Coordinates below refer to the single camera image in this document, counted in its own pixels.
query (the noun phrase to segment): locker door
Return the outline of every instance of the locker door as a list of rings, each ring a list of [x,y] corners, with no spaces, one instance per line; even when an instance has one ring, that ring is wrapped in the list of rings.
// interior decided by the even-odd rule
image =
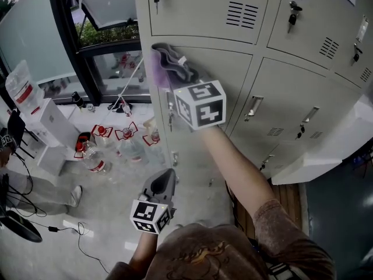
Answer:
[[[185,55],[188,60],[199,64],[211,77],[220,81],[227,95],[226,124],[228,124],[252,56],[208,48],[176,47],[175,49]],[[171,161],[173,161],[171,152],[178,152],[176,169],[181,175],[186,177],[191,176],[196,169],[202,169],[203,171],[216,170],[213,159],[200,140],[198,132],[192,132],[177,115],[173,117],[173,130],[171,132],[168,126],[168,114],[170,111],[165,92],[160,92],[160,99]]]
[[[262,97],[257,107],[253,97]],[[264,58],[244,109],[231,134],[237,148],[260,164],[280,141],[295,141],[300,124],[313,107],[320,110],[305,126],[327,133],[356,102],[350,89],[311,71]],[[254,116],[247,116],[254,109]],[[297,141],[314,144],[305,135]]]
[[[290,1],[303,10],[288,33]],[[356,6],[348,0],[281,0],[268,47],[330,69],[339,54],[353,56],[351,47],[369,7],[368,0],[357,0]]]
[[[276,175],[286,166],[290,165],[298,159],[305,151],[306,146],[302,143],[295,141],[282,141],[269,155],[272,157],[268,160],[263,172],[268,173],[270,176]]]
[[[255,44],[268,0],[149,0],[152,35],[202,36]]]
[[[358,16],[359,26],[355,28],[354,34],[351,35],[353,41],[350,40],[348,44],[343,45],[341,47],[343,52],[336,55],[333,70],[337,74],[355,83],[357,86],[363,87],[367,82],[370,82],[373,77],[373,3],[372,0],[358,1],[359,4],[357,7],[360,10],[360,15]],[[362,42],[359,43],[356,37],[360,24],[363,21],[363,15],[368,19],[369,26]],[[358,48],[363,52],[356,63],[352,60],[356,53],[354,43],[356,43]]]

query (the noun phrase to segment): water bottle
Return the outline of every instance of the water bottle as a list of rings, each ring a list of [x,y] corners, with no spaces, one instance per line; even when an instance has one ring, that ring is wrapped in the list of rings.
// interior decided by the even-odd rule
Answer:
[[[151,143],[146,142],[145,139],[144,141],[145,143],[149,145],[149,153],[150,153],[150,156],[152,157],[151,162],[164,165],[166,161],[164,160],[162,146],[159,143],[160,137],[159,137],[158,130],[153,131],[150,137],[152,139]]]
[[[138,165],[146,165],[148,163],[142,144],[133,136],[129,128],[123,129],[124,140],[119,145],[119,152],[124,155],[131,163]]]
[[[106,136],[107,129],[104,128],[102,125],[98,127],[98,136],[95,135],[94,139],[96,141],[97,146],[103,151],[103,153],[110,158],[110,160],[117,161],[122,155],[117,148],[117,144],[110,138],[110,136]]]
[[[36,113],[43,104],[44,91],[32,81],[26,60],[22,60],[9,74],[5,87],[18,109],[26,116]]]
[[[107,174],[111,169],[111,162],[105,160],[104,154],[92,142],[77,143],[76,149],[83,154],[83,164],[93,173]]]

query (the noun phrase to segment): brown shirt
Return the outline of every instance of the brown shirt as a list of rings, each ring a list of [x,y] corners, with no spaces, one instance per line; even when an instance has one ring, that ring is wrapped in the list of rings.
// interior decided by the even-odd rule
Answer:
[[[277,200],[254,215],[258,252],[234,226],[206,228],[190,224],[172,232],[159,246],[146,280],[267,280],[266,262],[300,268],[310,279],[333,279],[332,260],[290,220]],[[108,280],[140,279],[125,263],[117,263]]]

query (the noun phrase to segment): locker vent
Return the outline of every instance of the locker vent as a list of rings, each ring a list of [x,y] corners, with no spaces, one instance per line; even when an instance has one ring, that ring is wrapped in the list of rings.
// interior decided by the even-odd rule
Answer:
[[[258,8],[238,2],[229,2],[227,25],[254,29]]]
[[[283,130],[283,128],[271,128],[267,136],[279,136]]]
[[[368,68],[365,68],[364,72],[360,76],[360,79],[366,82],[371,76],[371,74],[372,72]]]
[[[324,40],[324,43],[322,44],[319,53],[333,59],[334,55],[336,54],[336,51],[338,50],[338,43],[335,41],[332,41],[330,38],[326,38]]]
[[[312,136],[310,137],[311,139],[317,139],[322,135],[322,132],[314,132]]]

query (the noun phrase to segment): black cable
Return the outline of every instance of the black cable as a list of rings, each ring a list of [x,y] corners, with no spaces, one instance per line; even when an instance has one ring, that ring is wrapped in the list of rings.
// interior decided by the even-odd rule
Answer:
[[[25,216],[25,215],[23,215],[23,214],[21,214],[20,212],[19,212],[19,210],[16,208],[16,206],[14,205],[14,203],[12,202],[12,201],[10,201],[8,198],[7,198],[7,200],[13,205],[13,207],[12,208],[14,208],[16,211],[17,211],[17,213],[19,214],[19,215],[21,215],[22,217],[24,217],[24,218],[29,218],[29,217],[31,217],[31,216],[33,216],[33,215],[35,215],[36,214],[36,212],[35,213],[32,213],[31,215],[29,215],[29,216]]]
[[[33,178],[31,177],[31,174],[30,174],[30,172],[29,172],[29,168],[27,168],[27,165],[26,165],[26,163],[24,162],[24,160],[16,153],[16,156],[17,156],[17,158],[23,163],[23,165],[24,165],[24,167],[26,168],[26,170],[27,170],[27,173],[29,174],[29,180],[31,181],[31,189],[30,189],[30,192],[28,192],[28,193],[22,193],[23,195],[29,195],[31,192],[32,192],[32,190],[33,190],[33,188],[34,188],[34,181],[33,181]]]
[[[101,264],[101,266],[102,266],[102,268],[104,269],[104,271],[105,271],[106,273],[109,274],[109,272],[105,269],[105,267],[104,267],[102,261],[101,261],[99,258],[97,258],[97,257],[93,257],[93,256],[91,256],[91,255],[88,255],[87,253],[85,253],[85,252],[82,250],[82,248],[80,248],[80,238],[81,238],[82,236],[85,236],[85,235],[88,233],[88,232],[85,233],[85,230],[86,230],[86,229],[85,229],[84,224],[83,224],[82,222],[78,222],[78,230],[76,230],[75,228],[72,228],[72,227],[63,228],[63,229],[58,229],[57,227],[45,226],[45,225],[42,225],[42,224],[39,224],[39,223],[36,223],[36,222],[33,222],[33,221],[29,221],[29,222],[34,223],[34,224],[39,225],[39,226],[42,226],[42,227],[45,227],[45,228],[48,228],[48,230],[49,230],[50,232],[59,232],[59,231],[67,230],[67,229],[74,230],[74,231],[79,235],[79,238],[78,238],[78,248],[79,248],[79,250],[80,250],[80,251],[81,251],[85,256],[97,260],[97,261]]]
[[[39,208],[39,207],[37,207],[36,205],[34,205],[34,203],[31,201],[31,200],[29,200],[26,196],[24,196],[23,194],[21,194],[18,190],[16,190],[16,189],[14,189],[11,185],[9,185],[9,187],[11,188],[11,189],[13,189],[15,192],[10,192],[10,193],[12,193],[12,194],[16,194],[16,195],[19,195],[19,196],[22,196],[24,199],[26,199],[28,202],[26,202],[26,201],[24,201],[24,200],[21,200],[21,199],[18,199],[18,198],[15,198],[14,196],[10,196],[10,195],[8,195],[9,197],[12,197],[12,198],[14,198],[14,199],[16,199],[16,200],[18,200],[18,201],[21,201],[21,202],[24,202],[24,203],[26,203],[26,204],[30,204],[31,206],[33,206],[34,207],[34,209],[35,209],[35,213],[34,214],[36,214],[38,217],[40,217],[40,218],[44,218],[44,217],[46,217],[47,216],[47,213],[45,212],[45,211],[43,211],[41,208]],[[44,213],[44,216],[40,216],[40,215],[38,215],[37,214],[37,211],[41,211],[41,212],[43,212]]]

